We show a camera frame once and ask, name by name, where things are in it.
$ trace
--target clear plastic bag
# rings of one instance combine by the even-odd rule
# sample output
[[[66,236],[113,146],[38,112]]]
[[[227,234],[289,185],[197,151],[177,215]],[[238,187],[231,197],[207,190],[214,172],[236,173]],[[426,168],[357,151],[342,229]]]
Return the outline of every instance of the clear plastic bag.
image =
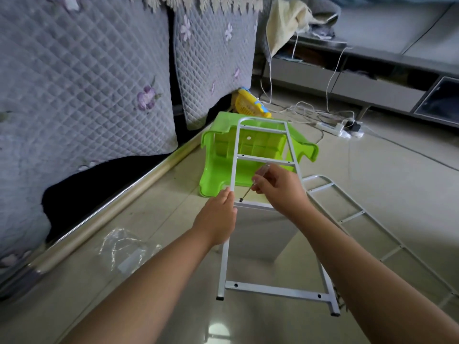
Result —
[[[161,248],[147,244],[127,229],[115,228],[104,237],[98,254],[110,271],[129,276]]]

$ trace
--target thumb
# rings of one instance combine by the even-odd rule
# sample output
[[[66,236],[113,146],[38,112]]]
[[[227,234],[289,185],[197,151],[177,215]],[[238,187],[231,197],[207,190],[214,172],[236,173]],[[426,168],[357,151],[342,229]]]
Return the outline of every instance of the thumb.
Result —
[[[252,181],[264,194],[267,194],[274,189],[272,184],[270,184],[263,176],[254,175],[252,177]]]

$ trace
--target yellow towel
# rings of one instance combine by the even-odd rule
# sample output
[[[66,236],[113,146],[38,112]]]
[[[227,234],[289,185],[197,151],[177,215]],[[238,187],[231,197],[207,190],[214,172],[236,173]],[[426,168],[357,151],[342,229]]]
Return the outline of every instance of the yellow towel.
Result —
[[[266,25],[271,57],[296,33],[307,32],[309,24],[324,24],[315,19],[301,0],[274,0]]]

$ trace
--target white metal frame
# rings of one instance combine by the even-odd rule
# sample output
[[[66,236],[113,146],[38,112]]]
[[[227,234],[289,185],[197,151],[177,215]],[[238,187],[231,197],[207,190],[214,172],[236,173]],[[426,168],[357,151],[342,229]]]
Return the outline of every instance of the white metal frame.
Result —
[[[248,126],[248,125],[243,124],[244,121],[249,121],[249,120],[270,122],[273,124],[282,125],[284,127],[284,130]],[[287,144],[290,150],[292,161],[283,161],[283,160],[276,160],[272,158],[264,158],[264,157],[256,157],[256,156],[239,154],[238,153],[239,134],[240,134],[241,129],[285,135],[287,138]],[[257,117],[244,117],[239,120],[237,124],[237,129],[236,129],[235,148],[234,148],[234,155],[233,155],[233,167],[231,170],[230,187],[232,191],[234,191],[234,187],[235,187],[236,166],[237,166],[238,159],[247,160],[247,161],[257,161],[257,162],[262,162],[262,163],[274,163],[274,164],[279,164],[282,166],[294,167],[295,172],[298,174],[298,176],[301,179],[300,166],[298,164],[298,161],[296,160],[296,155],[293,149],[292,139],[290,137],[290,133],[289,133],[288,125],[286,121],[278,121],[278,120],[273,120],[273,119],[257,118]],[[271,205],[258,203],[258,202],[244,201],[240,203],[238,200],[236,200],[235,206],[275,211],[275,209]],[[223,249],[222,249],[222,262],[221,262],[221,267],[220,267],[220,278],[219,278],[219,289],[217,293],[217,300],[219,301],[224,300],[225,289],[242,291],[242,292],[254,292],[254,293],[264,294],[264,295],[274,295],[274,296],[295,298],[295,299],[301,299],[301,300],[324,302],[328,304],[330,308],[330,314],[332,316],[340,316],[340,308],[338,306],[338,301],[336,300],[336,295],[333,289],[333,284],[327,272],[325,271],[324,267],[320,263],[319,263],[320,272],[322,275],[325,289],[327,290],[328,293],[311,292],[311,291],[288,289],[288,288],[282,288],[282,287],[272,287],[272,286],[258,285],[258,284],[252,284],[252,283],[240,283],[238,281],[226,280],[226,270],[227,270],[227,265],[228,265],[228,249],[229,249],[229,239],[223,244]]]
[[[305,183],[309,180],[316,179],[316,178],[321,178],[328,183],[310,190],[307,190],[307,194],[309,198],[319,207],[323,210],[323,212],[338,226],[344,231],[347,235],[351,236],[349,232],[346,230],[345,227],[343,227],[343,224],[346,222],[349,222],[350,220],[353,220],[356,217],[359,217],[361,215],[366,215],[369,219],[371,219],[378,227],[380,230],[382,230],[384,233],[386,233],[388,236],[390,236],[397,244],[398,246],[394,248],[392,251],[389,251],[387,254],[382,256],[379,260],[381,262],[384,262],[387,260],[389,257],[393,256],[397,252],[401,250],[405,250],[408,252],[415,260],[417,260],[424,268],[426,268],[434,278],[436,278],[440,283],[442,283],[447,289],[449,289],[449,292],[443,297],[443,299],[437,304],[438,307],[441,309],[443,308],[451,299],[454,297],[459,297],[459,294],[457,291],[446,281],[444,280],[437,272],[435,272],[430,266],[428,266],[416,253],[414,253],[410,248],[408,248],[398,237],[396,237],[391,231],[389,231],[386,227],[382,225],[381,222],[379,222],[374,216],[372,216],[367,210],[365,210],[362,206],[360,206],[350,195],[348,195],[341,187],[339,187],[336,183],[334,183],[330,178],[323,176],[323,175],[312,175],[308,176],[302,179],[302,182]],[[349,217],[346,217],[342,220],[337,220],[335,219],[330,212],[323,207],[321,203],[319,203],[313,196],[314,193],[324,190],[326,188],[334,187],[336,190],[343,196],[345,197],[349,202],[353,203],[353,205],[358,208],[357,213],[350,215]]]

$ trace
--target hand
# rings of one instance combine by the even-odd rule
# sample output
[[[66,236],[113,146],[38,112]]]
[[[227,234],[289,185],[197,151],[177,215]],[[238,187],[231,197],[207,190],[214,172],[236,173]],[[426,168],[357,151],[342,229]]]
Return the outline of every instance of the hand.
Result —
[[[234,192],[230,188],[222,189],[220,193],[210,198],[199,211],[193,223],[193,228],[206,234],[212,246],[228,240],[236,224],[237,208],[234,207]]]
[[[290,220],[305,208],[313,208],[298,175],[276,164],[270,165],[264,177],[255,175],[252,181],[252,190],[263,193],[273,208]]]

